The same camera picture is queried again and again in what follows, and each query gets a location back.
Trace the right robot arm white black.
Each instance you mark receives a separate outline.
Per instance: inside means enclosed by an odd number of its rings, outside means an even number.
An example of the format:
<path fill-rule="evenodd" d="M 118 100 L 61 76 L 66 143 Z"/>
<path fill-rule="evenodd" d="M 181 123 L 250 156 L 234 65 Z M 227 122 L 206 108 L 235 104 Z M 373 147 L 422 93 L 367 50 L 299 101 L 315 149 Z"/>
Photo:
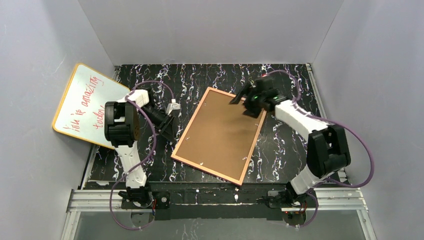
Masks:
<path fill-rule="evenodd" d="M 306 165 L 286 184 L 288 200 L 304 196 L 312 187 L 351 163 L 346 132 L 338 124 L 328 124 L 301 113 L 301 108 L 281 94 L 272 84 L 270 76 L 247 83 L 229 102 L 242 102 L 244 115 L 258 118 L 262 111 L 272 113 L 275 118 L 298 132 L 307 143 Z"/>

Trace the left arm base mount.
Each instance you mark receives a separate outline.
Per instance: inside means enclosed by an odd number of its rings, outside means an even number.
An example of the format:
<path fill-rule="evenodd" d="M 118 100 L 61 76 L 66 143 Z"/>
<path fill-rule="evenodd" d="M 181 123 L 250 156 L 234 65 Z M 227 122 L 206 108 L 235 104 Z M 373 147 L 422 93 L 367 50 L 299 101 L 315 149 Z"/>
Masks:
<path fill-rule="evenodd" d="M 163 210 L 170 207 L 170 193 L 166 191 L 124 191 L 118 192 L 122 197 L 121 208 L 129 209 L 154 209 Z"/>

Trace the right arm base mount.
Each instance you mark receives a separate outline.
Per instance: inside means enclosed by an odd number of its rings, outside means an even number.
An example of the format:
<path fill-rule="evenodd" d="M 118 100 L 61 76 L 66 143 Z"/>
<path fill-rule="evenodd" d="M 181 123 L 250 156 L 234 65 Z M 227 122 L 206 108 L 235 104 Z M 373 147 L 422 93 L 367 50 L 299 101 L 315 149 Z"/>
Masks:
<path fill-rule="evenodd" d="M 284 214 L 289 220 L 295 217 L 306 218 L 307 210 L 316 211 L 319 207 L 318 198 L 313 191 L 297 194 L 293 190 L 270 190 L 266 195 L 256 200 L 258 204 L 264 204 L 270 209 L 284 210 Z"/>

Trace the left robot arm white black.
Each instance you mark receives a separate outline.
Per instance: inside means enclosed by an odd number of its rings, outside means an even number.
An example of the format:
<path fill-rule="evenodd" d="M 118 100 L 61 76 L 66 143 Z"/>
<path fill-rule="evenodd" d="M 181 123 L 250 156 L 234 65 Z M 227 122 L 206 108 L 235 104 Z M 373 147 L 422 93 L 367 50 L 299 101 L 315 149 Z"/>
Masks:
<path fill-rule="evenodd" d="M 176 139 L 173 112 L 180 109 L 181 105 L 175 98 L 170 100 L 165 110 L 156 108 L 152 92 L 147 89 L 131 90 L 122 99 L 105 103 L 104 136 L 118 153 L 127 189 L 144 189 L 148 181 L 138 152 L 139 114 L 153 128 L 154 138 L 159 135 L 172 143 Z"/>

